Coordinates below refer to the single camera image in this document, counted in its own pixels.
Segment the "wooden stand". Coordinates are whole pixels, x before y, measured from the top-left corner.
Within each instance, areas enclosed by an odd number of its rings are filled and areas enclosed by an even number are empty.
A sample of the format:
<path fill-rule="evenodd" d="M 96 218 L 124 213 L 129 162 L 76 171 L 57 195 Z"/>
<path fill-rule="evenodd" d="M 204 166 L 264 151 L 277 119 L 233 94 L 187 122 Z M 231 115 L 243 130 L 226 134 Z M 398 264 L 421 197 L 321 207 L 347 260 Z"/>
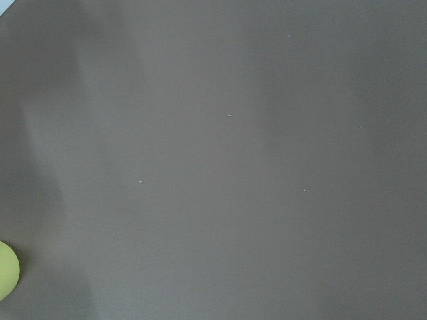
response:
<path fill-rule="evenodd" d="M 4 242 L 1 242 L 0 254 L 0 299 L 3 300 L 19 281 L 20 264 L 14 250 Z"/>

